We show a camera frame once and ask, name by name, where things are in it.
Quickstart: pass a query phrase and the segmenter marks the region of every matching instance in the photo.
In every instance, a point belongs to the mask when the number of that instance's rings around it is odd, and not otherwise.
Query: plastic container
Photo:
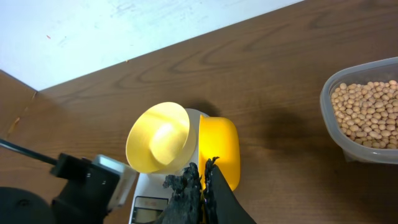
[[[346,68],[332,75],[323,86],[320,95],[323,120],[331,138],[343,149],[347,161],[398,164],[398,149],[373,149],[348,138],[338,126],[330,101],[331,93],[341,83],[367,84],[389,80],[398,81],[398,57]]]

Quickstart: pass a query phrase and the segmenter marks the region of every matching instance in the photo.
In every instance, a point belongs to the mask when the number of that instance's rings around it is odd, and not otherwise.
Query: yellow scoop
[[[220,157],[216,165],[223,173],[231,190],[239,184],[241,178],[241,155],[239,152],[238,132],[232,121],[226,118],[200,116],[199,125],[199,175],[201,185],[205,185],[205,165],[208,159]]]

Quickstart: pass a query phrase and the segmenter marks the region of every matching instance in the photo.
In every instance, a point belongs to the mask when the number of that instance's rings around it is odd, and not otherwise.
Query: white device
[[[189,162],[184,166],[188,167],[190,162],[194,162],[196,165],[198,164],[200,115],[208,115],[195,109],[185,110],[188,113],[190,125],[193,126],[197,135],[195,151]],[[182,170],[175,175],[182,175]],[[173,190],[171,188],[163,188],[165,177],[165,174],[139,174],[136,191],[134,192],[134,199],[132,200],[129,224],[141,224],[154,221],[166,208]]]
[[[111,200],[108,203],[108,210],[122,207],[129,195],[131,186],[134,183],[138,172],[131,168],[131,166],[104,155],[97,155],[93,164],[120,176],[119,182],[113,192]]]

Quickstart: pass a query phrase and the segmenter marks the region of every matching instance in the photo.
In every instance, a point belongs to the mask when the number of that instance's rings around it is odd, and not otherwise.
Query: white kitchen scale
[[[188,167],[190,162],[198,164],[198,133],[200,115],[208,116],[195,109],[185,109],[188,113],[190,126],[195,129],[196,144],[195,151],[189,162],[184,166]],[[162,213],[169,204],[173,190],[171,188],[164,189],[163,182],[165,174],[140,174],[137,182],[136,191],[132,200],[130,213],[130,224],[141,224],[152,222]]]

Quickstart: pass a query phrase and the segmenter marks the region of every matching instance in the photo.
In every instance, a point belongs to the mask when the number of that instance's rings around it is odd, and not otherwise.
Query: white wall
[[[298,1],[1,0],[0,69],[43,90]]]

